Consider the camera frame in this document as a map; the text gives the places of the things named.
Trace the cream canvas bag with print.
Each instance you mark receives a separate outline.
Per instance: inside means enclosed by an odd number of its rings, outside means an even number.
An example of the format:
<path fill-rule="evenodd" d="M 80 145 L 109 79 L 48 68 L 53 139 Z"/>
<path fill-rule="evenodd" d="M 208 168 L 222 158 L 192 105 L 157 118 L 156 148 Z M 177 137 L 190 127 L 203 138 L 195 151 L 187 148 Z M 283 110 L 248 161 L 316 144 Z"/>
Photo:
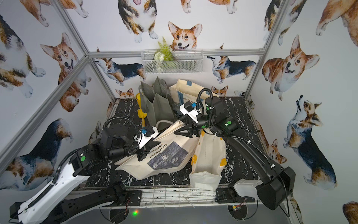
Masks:
<path fill-rule="evenodd" d="M 176 121 L 154 139 L 160 144 L 152 148 L 144 160 L 139 161 L 136 155 L 123 158 L 114 163 L 117 166 L 116 170 L 123 170 L 137 180 L 182 170 L 194 155 L 199 142 L 196 136 L 188 138 L 174 134 L 174 131 L 183 126 L 183 122 Z"/>

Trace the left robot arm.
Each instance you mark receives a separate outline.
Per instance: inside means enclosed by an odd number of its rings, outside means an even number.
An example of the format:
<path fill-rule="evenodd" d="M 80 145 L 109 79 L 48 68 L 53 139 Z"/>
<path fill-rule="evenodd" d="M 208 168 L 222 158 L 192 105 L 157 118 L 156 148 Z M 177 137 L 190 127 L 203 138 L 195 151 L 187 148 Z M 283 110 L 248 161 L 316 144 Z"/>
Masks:
<path fill-rule="evenodd" d="M 159 145 L 154 139 L 158 129 L 153 126 L 139 128 L 131 119 L 116 116 L 108 119 L 101 137 L 93 144 L 75 149 L 59 163 L 54 178 L 39 193 L 25 202 L 10 207 L 10 223 L 41 224 L 62 223 L 96 207 L 112 203 L 128 203 L 125 187 L 115 182 L 104 190 L 67 200 L 66 196 L 94 173 L 94 167 L 109 160 L 135 156 L 142 161 L 150 150 Z"/>

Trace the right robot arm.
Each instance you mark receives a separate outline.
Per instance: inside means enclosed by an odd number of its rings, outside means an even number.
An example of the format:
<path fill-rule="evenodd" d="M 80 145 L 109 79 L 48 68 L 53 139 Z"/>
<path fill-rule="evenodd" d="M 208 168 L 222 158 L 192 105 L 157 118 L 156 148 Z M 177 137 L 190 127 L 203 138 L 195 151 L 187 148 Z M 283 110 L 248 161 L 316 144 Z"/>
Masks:
<path fill-rule="evenodd" d="M 296 174 L 291 167 L 282 167 L 269 158 L 247 136 L 242 125 L 233 118 L 220 98 L 208 89 L 202 89 L 195 102 L 180 106 L 184 126 L 176 135 L 192 138 L 207 129 L 236 149 L 257 172 L 260 179 L 241 179 L 234 184 L 234 191 L 240 197 L 251 197 L 261 201 L 268 209 L 275 210 L 287 202 L 293 192 Z"/>

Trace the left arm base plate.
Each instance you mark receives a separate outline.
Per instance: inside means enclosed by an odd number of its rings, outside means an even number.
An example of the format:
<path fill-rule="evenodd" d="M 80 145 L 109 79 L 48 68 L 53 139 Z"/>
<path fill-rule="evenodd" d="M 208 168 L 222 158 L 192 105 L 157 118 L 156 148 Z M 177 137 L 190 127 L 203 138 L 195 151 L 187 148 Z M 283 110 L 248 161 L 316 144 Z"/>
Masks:
<path fill-rule="evenodd" d="M 112 203 L 112 206 L 139 206 L 142 193 L 143 191 L 141 190 L 122 191 L 116 195 L 116 199 Z"/>

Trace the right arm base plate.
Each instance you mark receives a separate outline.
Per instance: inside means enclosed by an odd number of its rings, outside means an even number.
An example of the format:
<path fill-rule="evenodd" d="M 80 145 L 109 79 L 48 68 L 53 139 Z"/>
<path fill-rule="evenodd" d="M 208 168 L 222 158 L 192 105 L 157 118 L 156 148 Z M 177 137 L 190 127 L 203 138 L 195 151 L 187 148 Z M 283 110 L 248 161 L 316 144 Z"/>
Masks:
<path fill-rule="evenodd" d="M 217 188 L 214 201 L 216 203 L 254 203 L 255 198 L 241 197 L 232 188 Z"/>

